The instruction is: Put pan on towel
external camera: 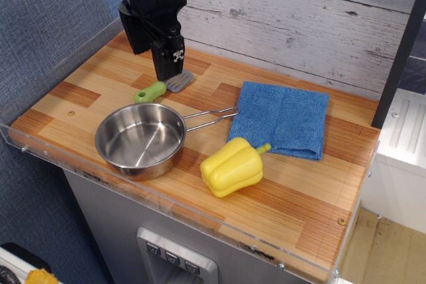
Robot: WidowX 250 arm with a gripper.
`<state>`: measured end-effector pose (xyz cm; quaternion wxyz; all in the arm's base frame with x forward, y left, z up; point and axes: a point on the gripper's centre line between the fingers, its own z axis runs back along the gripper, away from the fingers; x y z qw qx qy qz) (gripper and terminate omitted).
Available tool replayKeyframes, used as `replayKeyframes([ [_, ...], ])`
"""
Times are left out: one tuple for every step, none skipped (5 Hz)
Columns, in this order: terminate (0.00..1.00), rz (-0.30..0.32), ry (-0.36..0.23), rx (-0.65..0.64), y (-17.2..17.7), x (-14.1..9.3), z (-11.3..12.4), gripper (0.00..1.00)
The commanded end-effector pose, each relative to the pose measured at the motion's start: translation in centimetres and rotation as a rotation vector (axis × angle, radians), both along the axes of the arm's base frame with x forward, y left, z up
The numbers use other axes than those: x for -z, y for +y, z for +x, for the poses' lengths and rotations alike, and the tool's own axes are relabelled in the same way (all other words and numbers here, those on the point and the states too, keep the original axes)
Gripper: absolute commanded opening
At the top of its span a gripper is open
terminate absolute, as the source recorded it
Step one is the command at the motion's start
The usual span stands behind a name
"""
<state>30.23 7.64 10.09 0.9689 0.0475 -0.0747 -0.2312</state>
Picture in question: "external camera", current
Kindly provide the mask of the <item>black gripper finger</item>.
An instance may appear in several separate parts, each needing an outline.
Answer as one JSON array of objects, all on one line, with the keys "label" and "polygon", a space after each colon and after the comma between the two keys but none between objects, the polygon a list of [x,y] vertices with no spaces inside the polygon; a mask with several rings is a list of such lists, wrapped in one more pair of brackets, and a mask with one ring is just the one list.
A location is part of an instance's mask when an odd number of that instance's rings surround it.
[{"label": "black gripper finger", "polygon": [[119,13],[133,53],[138,55],[151,50],[152,44],[156,40],[156,32],[143,17],[142,12],[129,2],[122,1],[119,5]]},{"label": "black gripper finger", "polygon": [[166,81],[182,73],[185,54],[182,35],[155,40],[151,44],[151,51],[159,81]]}]

